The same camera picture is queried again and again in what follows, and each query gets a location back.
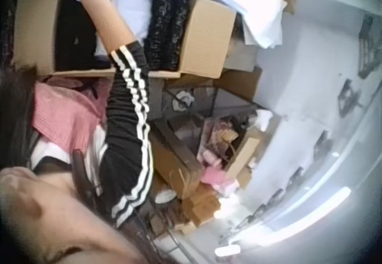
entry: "pink checkered fabric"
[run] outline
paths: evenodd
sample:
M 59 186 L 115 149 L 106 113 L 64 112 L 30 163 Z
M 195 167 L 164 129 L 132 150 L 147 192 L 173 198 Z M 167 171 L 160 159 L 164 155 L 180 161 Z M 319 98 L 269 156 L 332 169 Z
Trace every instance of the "pink checkered fabric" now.
M 64 151 L 85 153 L 99 123 L 96 107 L 84 95 L 36 83 L 33 127 Z

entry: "person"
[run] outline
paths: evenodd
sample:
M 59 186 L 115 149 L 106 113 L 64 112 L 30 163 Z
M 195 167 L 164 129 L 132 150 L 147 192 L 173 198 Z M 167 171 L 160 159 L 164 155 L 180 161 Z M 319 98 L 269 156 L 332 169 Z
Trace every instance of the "person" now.
M 107 128 L 97 126 L 93 136 L 96 145 L 88 148 L 96 156 L 96 165 L 88 161 L 86 154 L 83 171 L 75 172 L 73 159 L 60 160 L 60 155 L 67 152 L 43 139 L 35 146 L 32 158 L 55 159 L 48 162 L 48 168 L 53 168 L 50 173 L 49 169 L 36 174 L 33 167 L 17 167 L 23 164 L 28 152 L 25 143 L 30 141 L 26 124 L 33 116 L 33 106 L 28 106 L 33 104 L 33 90 L 27 88 L 33 78 L 31 74 L 25 76 L 25 69 L 20 73 L 24 79 L 14 77 L 17 74 L 2 76 L 0 140 L 9 141 L 0 144 L 2 164 L 8 166 L 0 171 L 2 228 L 35 263 L 173 263 L 152 246 L 139 247 L 116 230 L 143 203 L 152 181 L 153 159 L 147 137 L 150 127 L 146 123 L 148 67 L 143 49 L 109 0 L 79 1 L 116 68 L 106 108 Z M 11 78 L 13 86 L 4 88 L 7 78 Z M 6 100 L 7 94 L 16 97 Z M 9 108 L 10 103 L 16 104 L 15 108 Z M 18 105 L 28 107 L 20 109 Z M 62 163 L 72 171 L 60 171 Z M 57 167 L 59 172 L 52 173 Z M 96 192 L 91 200 L 97 205 L 90 207 L 88 199 L 84 199 L 89 191 L 81 191 L 86 186 L 76 181 L 78 174 L 93 185 Z

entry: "pink fabric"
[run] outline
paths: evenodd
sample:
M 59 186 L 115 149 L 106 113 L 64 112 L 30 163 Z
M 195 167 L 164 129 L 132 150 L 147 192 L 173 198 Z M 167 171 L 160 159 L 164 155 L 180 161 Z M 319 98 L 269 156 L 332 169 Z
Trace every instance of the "pink fabric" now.
M 202 183 L 219 185 L 226 181 L 226 172 L 219 167 L 207 167 L 201 178 Z
M 89 139 L 100 123 L 97 108 L 82 94 L 36 83 L 33 127 L 70 153 L 86 152 Z
M 47 84 L 50 86 L 64 87 L 68 89 L 82 86 L 80 79 L 64 78 L 60 76 L 54 76 L 50 78 Z M 97 99 L 94 97 L 93 92 L 90 89 L 80 92 L 82 95 L 86 96 L 94 105 L 97 111 L 97 115 L 102 120 L 102 123 L 104 123 L 106 119 L 105 108 L 110 89 L 112 88 L 112 84 L 112 80 L 107 78 L 100 78 L 94 86 L 94 89 L 98 94 Z

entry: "black hair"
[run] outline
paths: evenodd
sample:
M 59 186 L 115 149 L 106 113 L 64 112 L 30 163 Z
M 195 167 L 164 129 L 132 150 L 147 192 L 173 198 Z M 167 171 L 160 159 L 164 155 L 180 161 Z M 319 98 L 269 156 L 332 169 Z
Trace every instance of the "black hair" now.
M 26 166 L 34 111 L 35 67 L 0 72 L 0 169 Z

